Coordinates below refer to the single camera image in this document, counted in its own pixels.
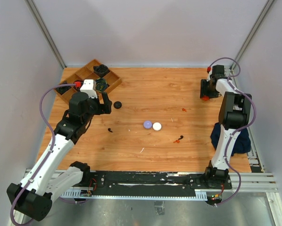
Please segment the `orange charging case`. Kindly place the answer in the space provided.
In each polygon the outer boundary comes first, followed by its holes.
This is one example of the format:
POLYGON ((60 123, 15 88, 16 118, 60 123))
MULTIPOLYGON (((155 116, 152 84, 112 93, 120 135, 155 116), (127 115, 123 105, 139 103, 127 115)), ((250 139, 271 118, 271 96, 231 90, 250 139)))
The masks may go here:
POLYGON ((208 101, 208 100, 209 100, 209 97, 208 97, 208 96, 203 96, 201 99, 202 99, 203 101, 208 101))

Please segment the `purple earbud charging case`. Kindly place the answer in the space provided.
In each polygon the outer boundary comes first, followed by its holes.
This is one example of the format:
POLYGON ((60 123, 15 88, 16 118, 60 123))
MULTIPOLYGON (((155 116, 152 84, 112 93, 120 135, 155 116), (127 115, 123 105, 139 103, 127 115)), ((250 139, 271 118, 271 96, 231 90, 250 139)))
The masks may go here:
POLYGON ((152 128, 152 122, 151 122, 151 121, 145 121, 145 122, 143 123, 143 127, 144 127, 145 129, 151 129, 151 128, 152 128))

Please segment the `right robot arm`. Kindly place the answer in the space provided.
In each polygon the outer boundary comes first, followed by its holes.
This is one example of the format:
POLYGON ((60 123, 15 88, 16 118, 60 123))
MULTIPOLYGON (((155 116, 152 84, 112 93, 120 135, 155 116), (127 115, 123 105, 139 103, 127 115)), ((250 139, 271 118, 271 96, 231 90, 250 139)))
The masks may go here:
POLYGON ((220 137, 203 182, 208 188, 219 188, 228 181, 230 158, 238 135, 248 125, 252 97, 236 88, 223 65, 209 66, 207 73, 207 79, 201 80, 200 98, 222 96, 223 101, 218 116, 220 137))

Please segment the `white charging case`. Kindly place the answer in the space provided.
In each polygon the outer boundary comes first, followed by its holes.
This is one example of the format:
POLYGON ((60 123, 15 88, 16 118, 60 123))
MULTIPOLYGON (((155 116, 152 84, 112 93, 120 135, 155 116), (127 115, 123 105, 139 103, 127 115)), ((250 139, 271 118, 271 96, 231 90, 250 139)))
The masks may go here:
POLYGON ((155 122, 152 124, 152 128, 155 130, 155 131, 160 131, 162 129, 162 124, 159 123, 159 122, 155 122))

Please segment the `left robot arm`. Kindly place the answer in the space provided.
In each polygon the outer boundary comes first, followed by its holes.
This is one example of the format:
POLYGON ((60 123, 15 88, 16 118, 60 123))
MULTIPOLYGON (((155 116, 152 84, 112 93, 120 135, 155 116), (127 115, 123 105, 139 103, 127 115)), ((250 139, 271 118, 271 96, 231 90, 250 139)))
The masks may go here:
POLYGON ((57 178, 52 176, 65 155, 88 130, 92 118, 111 113, 112 102, 106 92, 101 95, 103 103, 96 97, 91 97, 88 91, 74 93, 69 101, 69 109, 56 128, 51 130, 51 140, 42 156, 18 184, 11 183, 8 186, 10 218, 14 225, 18 225, 14 218, 15 210, 31 220, 41 221, 47 216, 53 203, 70 187, 90 183, 90 167, 78 161, 72 163, 57 178))

